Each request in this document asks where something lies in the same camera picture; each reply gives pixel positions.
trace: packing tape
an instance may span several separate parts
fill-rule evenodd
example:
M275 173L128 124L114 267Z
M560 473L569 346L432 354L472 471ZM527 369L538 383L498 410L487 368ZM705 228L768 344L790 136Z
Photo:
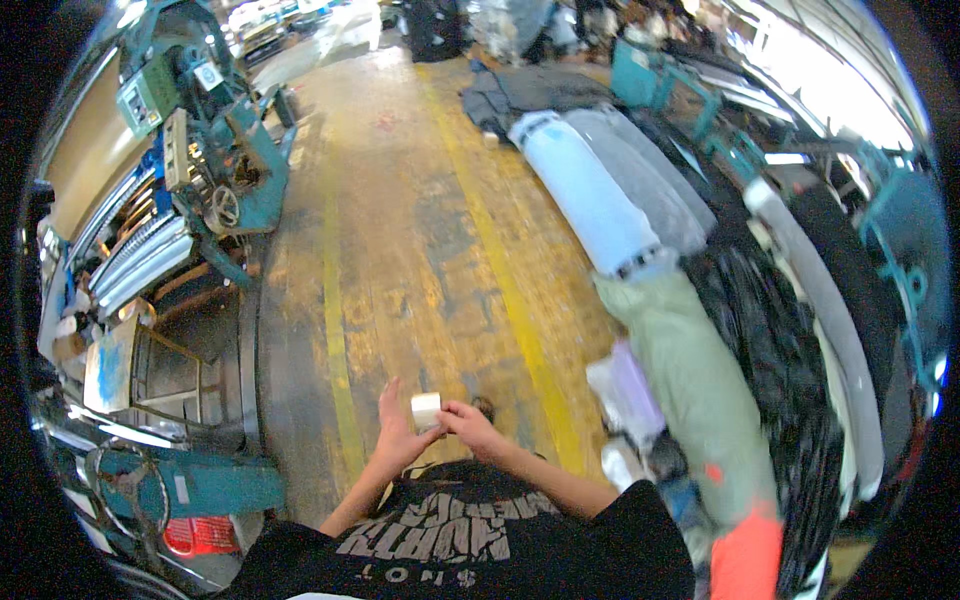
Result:
M418 432L436 427L437 412L440 410L440 394L417 394L410 398L410 410L414 413L414 426Z

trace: red basket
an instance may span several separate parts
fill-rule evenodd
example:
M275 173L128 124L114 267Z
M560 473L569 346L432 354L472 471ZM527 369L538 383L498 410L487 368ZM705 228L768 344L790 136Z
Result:
M179 557L198 554L227 554L240 549L233 537L233 523L226 516L171 518L163 541Z

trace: wooden floor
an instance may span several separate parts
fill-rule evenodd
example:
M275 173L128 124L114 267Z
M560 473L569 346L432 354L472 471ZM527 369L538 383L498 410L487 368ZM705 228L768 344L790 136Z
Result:
M605 436L584 374L613 322L588 260L511 146L484 148L457 91L465 59L393 47L291 82L302 104L265 265L259 365L288 517L317 526L370 456L388 377L401 393L488 397L496 426L598 481ZM423 461L468 452L453 437Z

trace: yellow floor stripe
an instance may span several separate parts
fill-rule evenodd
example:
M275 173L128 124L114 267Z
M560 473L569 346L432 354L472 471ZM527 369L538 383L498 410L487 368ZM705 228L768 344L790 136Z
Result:
M352 485L364 466L363 442L353 412L353 394L347 369L347 346L344 340L343 304L340 298L340 207L333 168L338 162L333 156L336 144L328 139L330 148L322 178L326 193L324 207L324 322L326 325L326 360L333 389L333 405L337 413L337 429L344 452L344 463Z
M511 328L514 331L516 341L519 343L520 351L523 353L530 377L533 379L534 389L540 396L540 403L543 406L547 426L550 430L550 436L553 438L553 444L557 448L560 463L570 472L585 474L580 436L574 427L566 398L557 386L553 369L547 363L543 354L540 336L537 334L533 320L530 318L530 310L527 308L526 300L520 294L516 279L510 269L507 251L500 241L490 212L479 193L479 187L470 170L469 161L446 122L444 112L437 100L437 94L430 83L430 75L423 65L418 64L416 68L417 75L423 83L427 105L434 121L437 123L437 127L440 129L440 136L444 141L446 151L453 162L457 180L464 192L467 209L477 227L480 240L490 260L493 274L507 308Z

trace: label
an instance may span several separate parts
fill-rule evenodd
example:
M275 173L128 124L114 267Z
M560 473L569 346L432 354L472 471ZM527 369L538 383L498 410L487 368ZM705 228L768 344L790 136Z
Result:
M174 475L174 485L177 487L177 501L180 504L190 504L190 494L186 490L186 478L183 475Z
M632 58L636 64L639 64L643 68L650 68L650 59L647 57L647 53L635 49Z
M220 71L217 69L217 67L215 67L209 60L195 68L193 70L193 74L197 77L197 81L200 82L200 85L202 85L206 91L210 91L217 85L221 84L224 80L224 76L220 74Z

